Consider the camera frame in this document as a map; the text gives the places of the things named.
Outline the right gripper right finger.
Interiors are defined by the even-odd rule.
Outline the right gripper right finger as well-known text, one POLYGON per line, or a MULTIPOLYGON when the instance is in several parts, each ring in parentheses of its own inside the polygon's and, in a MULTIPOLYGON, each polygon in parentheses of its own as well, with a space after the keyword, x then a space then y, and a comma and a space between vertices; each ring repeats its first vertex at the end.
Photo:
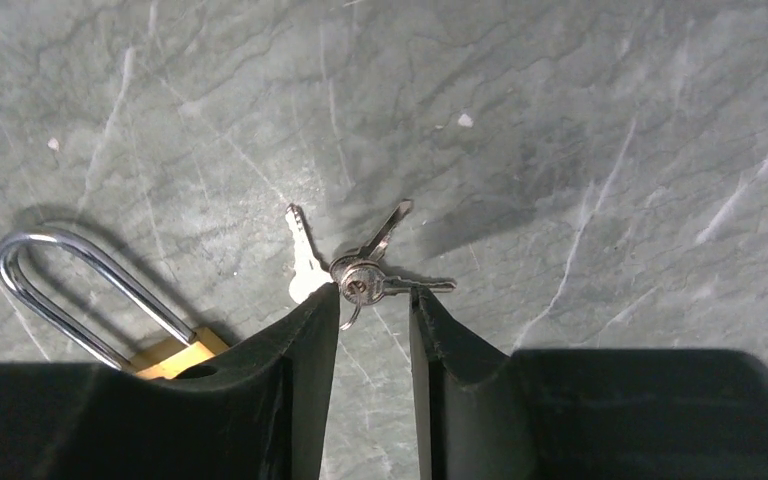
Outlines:
POLYGON ((410 295, 424 479, 768 479, 768 367, 730 349, 505 354, 410 295))

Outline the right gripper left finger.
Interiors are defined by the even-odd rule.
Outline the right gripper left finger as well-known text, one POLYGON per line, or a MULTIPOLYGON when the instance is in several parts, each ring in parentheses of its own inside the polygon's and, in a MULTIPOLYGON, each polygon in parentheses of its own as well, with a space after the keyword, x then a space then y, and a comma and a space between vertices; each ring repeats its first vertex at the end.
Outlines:
POLYGON ((0 363, 0 479, 315 479, 339 317, 325 285, 172 380, 0 363))

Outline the silver key bunch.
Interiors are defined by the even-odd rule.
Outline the silver key bunch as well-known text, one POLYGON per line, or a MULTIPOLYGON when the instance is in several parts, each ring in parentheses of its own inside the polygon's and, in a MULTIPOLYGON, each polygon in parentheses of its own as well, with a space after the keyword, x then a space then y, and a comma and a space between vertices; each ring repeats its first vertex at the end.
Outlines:
POLYGON ((354 305, 350 319, 340 326, 342 330, 347 330, 357 321, 364 307, 375 305, 387 296, 408 293, 414 288, 426 288, 432 292, 453 291, 456 282, 452 279, 408 279, 389 275, 381 267, 380 261, 385 256, 394 230, 413 206, 411 199, 401 200, 370 240, 347 250, 325 267, 316 255, 302 208, 295 203, 289 204, 285 220, 294 249, 294 276, 288 287, 291 299, 301 304, 321 286, 336 284, 344 299, 354 305))

